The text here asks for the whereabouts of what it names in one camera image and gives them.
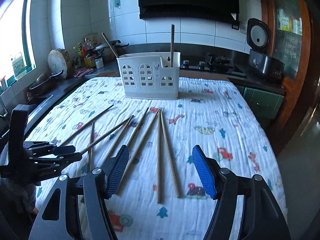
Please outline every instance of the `stove knob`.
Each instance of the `stove knob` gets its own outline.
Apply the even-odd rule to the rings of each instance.
[[[189,68],[189,61],[188,60],[183,61],[183,68]]]
[[[203,62],[203,61],[199,62],[199,69],[200,70],[204,70],[204,64],[205,64],[205,62]]]

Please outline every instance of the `faucet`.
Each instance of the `faucet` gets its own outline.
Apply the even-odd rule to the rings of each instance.
[[[4,115],[0,115],[0,117],[1,117],[2,119],[6,119],[8,116],[10,117],[9,111],[8,111],[8,109],[5,107],[5,105],[4,105],[3,101],[2,101],[1,96],[0,96],[0,104],[1,104],[1,106],[2,106],[2,108],[3,108],[3,111],[4,111]]]

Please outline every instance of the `cabinet handle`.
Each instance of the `cabinet handle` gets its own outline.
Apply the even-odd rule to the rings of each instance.
[[[262,105],[260,105],[258,102],[257,102],[257,105],[258,105],[258,106],[261,106],[261,107],[269,107],[269,106],[270,106],[270,105],[262,106]]]

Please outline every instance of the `chopstick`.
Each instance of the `chopstick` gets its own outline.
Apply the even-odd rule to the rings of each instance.
[[[89,145],[93,143],[93,136],[94,136],[94,122],[92,122],[92,125],[91,125]],[[88,150],[87,173],[91,171],[91,152],[92,152],[92,148]]]
[[[140,121],[138,122],[137,127],[134,129],[133,133],[131,134],[129,141],[127,142],[127,147],[130,149],[130,143],[132,141],[132,139],[134,138],[134,136],[136,135],[136,133],[138,132],[141,124],[142,124],[142,120],[144,119],[144,117],[146,116],[147,112],[148,112],[149,108],[147,107],[146,111],[143,113],[143,116],[141,117]]]
[[[90,123],[98,119],[100,116],[102,116],[106,111],[108,111],[111,107],[114,105],[109,106],[107,109],[103,110],[100,114],[96,115],[94,118],[92,118],[90,121],[86,122],[85,125],[83,125],[79,130],[77,130],[75,133],[71,134],[66,140],[64,140],[59,146],[63,146],[66,142],[70,141],[74,136],[76,136],[78,133],[80,133],[84,128],[86,128]]]
[[[126,120],[122,121],[120,124],[116,125],[114,128],[112,128],[110,131],[106,132],[104,135],[102,135],[101,137],[99,137],[99,139],[97,139],[96,141],[94,141],[93,143],[91,143],[88,147],[86,147],[84,150],[82,150],[80,153],[84,154],[87,150],[89,150],[90,148],[92,148],[93,146],[95,146],[96,144],[98,144],[99,142],[101,142],[105,137],[107,137],[108,135],[110,135],[111,133],[113,133],[115,130],[117,130],[121,125],[123,125],[124,123],[126,123],[130,118],[127,118]]]
[[[170,67],[173,67],[174,24],[171,25]]]
[[[139,148],[140,148],[140,146],[141,146],[144,138],[145,138],[146,135],[148,134],[148,132],[149,132],[149,130],[150,130],[150,127],[151,127],[154,119],[156,118],[158,112],[159,112],[159,109],[157,110],[156,114],[152,117],[151,122],[149,123],[149,125],[148,125],[147,129],[145,130],[144,134],[142,135],[142,138],[141,138],[141,140],[140,140],[137,148],[136,148],[135,151],[133,152],[131,159],[128,161],[127,167],[126,167],[125,170],[124,170],[124,173],[123,173],[123,175],[122,175],[122,179],[121,179],[121,181],[120,181],[120,183],[119,183],[118,190],[117,190],[116,194],[118,194],[120,185],[121,185],[121,183],[122,183],[123,180],[124,180],[124,177],[125,177],[125,175],[126,175],[126,172],[128,171],[130,165],[131,165],[132,162],[134,161],[135,156],[137,155],[137,153],[138,153],[138,151],[139,151]]]
[[[171,157],[172,155],[171,155],[171,152],[170,152],[170,149],[169,149],[169,145],[168,145],[168,139],[167,139],[167,134],[166,134],[165,125],[164,125],[164,118],[163,118],[163,114],[162,114],[162,110],[161,109],[160,109],[160,113],[159,114],[161,115],[161,123],[162,123],[164,144],[165,144],[166,149],[167,149],[168,160],[169,160],[169,165],[170,165],[170,171],[171,171],[172,181],[173,181],[173,185],[174,185],[174,191],[176,193],[176,196],[180,197],[177,178],[176,178],[176,174],[175,174],[173,163],[172,163],[172,157]]]
[[[116,57],[119,58],[119,55],[118,55],[118,54],[116,53],[116,51],[112,48],[112,46],[111,46],[111,44],[110,44],[110,41],[108,40],[107,36],[106,36],[104,33],[102,33],[102,36],[104,37],[104,39],[105,39],[106,42],[108,43],[108,45],[109,45],[110,49],[112,50],[113,54],[115,54]]]
[[[158,142],[157,142],[157,203],[161,203],[161,156],[160,156],[160,132],[161,132],[161,122],[160,115],[158,114]]]
[[[129,127],[129,124],[130,124],[132,118],[133,118],[133,115],[130,116],[129,120],[127,121],[125,126],[122,128],[122,130],[118,134],[117,138],[113,141],[112,145],[110,146],[110,148],[109,148],[109,150],[108,150],[108,152],[106,154],[106,158],[105,159],[107,159],[109,157],[109,155],[115,150],[116,144],[118,143],[118,140],[121,138],[121,136],[123,135],[124,131]],[[103,162],[101,164],[99,162],[98,167],[100,167],[104,163],[105,159],[103,160]]]

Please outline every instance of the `green cabinet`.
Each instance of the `green cabinet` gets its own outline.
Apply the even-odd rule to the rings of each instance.
[[[245,88],[243,97],[262,128],[267,127],[270,120],[276,117],[284,98],[278,94],[252,88]]]
[[[239,90],[239,92],[240,92],[241,96],[243,96],[243,93],[244,93],[244,89],[245,89],[245,87],[243,87],[243,86],[239,86],[239,85],[235,85],[235,86],[236,86],[236,88]]]

